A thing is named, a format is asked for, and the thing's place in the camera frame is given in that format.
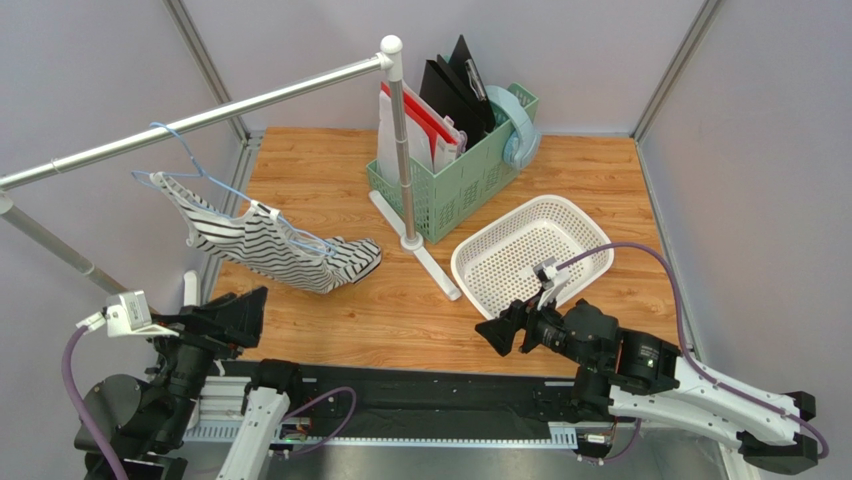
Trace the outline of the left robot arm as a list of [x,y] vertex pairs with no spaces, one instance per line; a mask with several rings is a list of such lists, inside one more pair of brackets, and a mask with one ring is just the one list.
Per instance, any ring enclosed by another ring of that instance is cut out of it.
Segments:
[[[258,287],[162,315],[150,310],[143,292],[129,291],[111,296],[104,309],[77,324],[63,352],[61,372],[81,421],[74,446],[85,454],[86,478],[184,476],[187,459],[169,454],[183,446],[214,364],[234,360],[259,344],[267,296],[267,288]],[[115,374],[81,394],[71,371],[73,351],[85,334],[99,328],[111,338],[148,341],[158,354],[152,379]],[[242,424],[219,478],[258,478],[275,430],[303,397],[298,364],[261,361],[244,387]]]

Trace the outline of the black white striped tank top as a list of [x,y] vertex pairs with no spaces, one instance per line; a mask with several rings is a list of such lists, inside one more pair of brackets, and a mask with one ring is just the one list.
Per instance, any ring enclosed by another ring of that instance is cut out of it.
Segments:
[[317,239],[285,223],[278,209],[251,200],[230,217],[164,172],[149,175],[188,228],[188,246],[293,288],[327,294],[370,275],[382,261],[372,239]]

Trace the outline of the blue wire hanger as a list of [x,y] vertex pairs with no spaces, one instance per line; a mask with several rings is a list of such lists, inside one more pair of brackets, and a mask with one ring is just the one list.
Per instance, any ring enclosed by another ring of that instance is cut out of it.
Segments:
[[[192,165],[195,168],[195,173],[179,173],[179,172],[164,172],[165,176],[168,177],[181,177],[181,178],[191,178],[191,179],[206,179],[214,185],[224,189],[226,192],[235,195],[241,201],[245,201],[251,203],[253,201],[252,198],[247,196],[245,193],[237,190],[236,188],[222,182],[216,177],[210,175],[202,166],[202,164],[196,159],[194,153],[192,152],[190,146],[184,137],[178,133],[175,129],[169,127],[168,125],[161,122],[151,122],[149,124],[151,128],[159,128],[167,131],[170,135],[176,138],[181,145],[183,146],[187,156],[189,157]],[[151,189],[157,189],[157,186],[150,181],[150,172],[142,171],[142,170],[132,170],[130,172],[133,179],[141,185],[144,185]],[[296,240],[294,244],[298,247],[305,248],[307,250],[322,254],[322,255],[335,255],[336,248],[332,246],[332,244],[326,240],[321,239],[320,237],[299,228],[295,228],[294,231],[300,238],[304,238],[304,241]]]

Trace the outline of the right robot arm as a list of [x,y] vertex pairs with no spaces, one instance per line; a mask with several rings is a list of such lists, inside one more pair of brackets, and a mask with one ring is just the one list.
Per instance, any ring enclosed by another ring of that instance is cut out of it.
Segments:
[[773,394],[751,387],[739,396],[705,365],[693,367],[674,344],[625,329],[580,299],[566,313],[535,299],[515,300],[475,331],[500,356],[517,335],[520,352],[537,347],[577,364],[570,396],[556,411],[570,423],[659,422],[697,433],[739,453],[764,471],[796,475],[817,466],[818,442],[800,421],[815,413],[806,392]]

